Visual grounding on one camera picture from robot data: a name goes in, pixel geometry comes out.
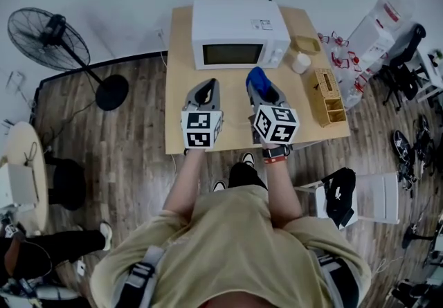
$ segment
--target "black fan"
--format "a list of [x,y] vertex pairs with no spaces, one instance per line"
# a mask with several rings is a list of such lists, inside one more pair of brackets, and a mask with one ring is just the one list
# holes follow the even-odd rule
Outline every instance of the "black fan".
[[111,75],[101,80],[88,67],[91,60],[88,48],[80,35],[66,23],[65,17],[42,9],[23,8],[9,17],[8,35],[26,57],[42,66],[56,71],[71,71],[79,64],[99,84],[96,102],[102,110],[114,110],[125,101],[129,91],[125,77]]

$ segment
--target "red wristband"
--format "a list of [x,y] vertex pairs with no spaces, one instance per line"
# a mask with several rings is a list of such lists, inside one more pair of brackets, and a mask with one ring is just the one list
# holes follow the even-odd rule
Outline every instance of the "red wristband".
[[265,164],[272,164],[277,163],[278,161],[286,161],[288,159],[287,156],[277,156],[275,158],[265,158],[264,163]]

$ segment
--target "wooden floor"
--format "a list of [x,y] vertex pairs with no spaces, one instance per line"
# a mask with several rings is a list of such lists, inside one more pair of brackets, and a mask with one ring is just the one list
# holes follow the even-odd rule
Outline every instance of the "wooden floor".
[[[165,155],[165,67],[160,58],[137,60],[103,67],[95,72],[104,77],[124,75],[129,80],[128,99],[119,109],[103,112],[91,105],[79,113],[73,122],[53,142],[57,157],[72,158],[84,168],[87,176],[87,201],[76,212],[68,212],[59,206],[51,206],[51,233],[69,230],[75,224],[85,228],[97,228],[100,220],[108,221],[114,228],[114,246],[144,221],[149,220],[161,208],[172,185],[175,164],[180,168],[183,156]],[[413,120],[425,114],[438,142],[442,132],[439,121],[426,102],[408,103],[398,114],[392,102],[386,107],[382,100],[386,88],[378,81],[366,87],[363,101],[348,114],[351,136],[312,145],[293,152],[289,167],[294,185],[317,181],[323,176],[347,166],[357,174],[394,172],[396,159],[392,153],[389,135],[400,129],[413,141]],[[93,100],[93,92],[85,74],[76,74],[46,83],[39,95],[35,126],[44,143],[51,134],[57,134],[64,120],[73,112],[87,106]],[[257,150],[254,154],[260,158]],[[218,179],[227,179],[230,166],[241,152],[208,153],[201,178],[201,191],[208,191]],[[263,174],[261,162],[257,162],[259,174]],[[346,236],[357,251],[368,261],[373,272],[371,289],[363,307],[400,307],[393,299],[385,302],[392,284],[409,278],[421,280],[425,272],[422,262],[428,242],[415,241],[405,252],[401,239],[410,221],[417,221],[431,197],[418,226],[418,232],[432,235],[437,217],[443,208],[439,176],[429,178],[426,173],[419,181],[412,200],[407,192],[400,193],[399,225],[373,224],[359,221],[346,229]],[[302,196],[306,213],[311,212],[311,201]],[[87,274],[76,275],[73,266],[59,268],[65,283],[89,296],[88,279],[93,266],[102,253],[86,258]],[[388,268],[376,273],[383,259]]]

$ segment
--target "wristwatch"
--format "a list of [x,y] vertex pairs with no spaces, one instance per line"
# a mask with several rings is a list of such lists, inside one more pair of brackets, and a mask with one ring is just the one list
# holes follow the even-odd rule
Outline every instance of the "wristwatch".
[[273,159],[281,156],[288,156],[291,153],[292,145],[281,145],[277,148],[262,150],[265,159]]

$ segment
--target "microwave window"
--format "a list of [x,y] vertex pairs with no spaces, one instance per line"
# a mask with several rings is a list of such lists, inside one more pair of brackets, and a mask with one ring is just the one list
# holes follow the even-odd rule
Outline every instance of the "microwave window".
[[262,44],[203,45],[205,64],[256,64]]

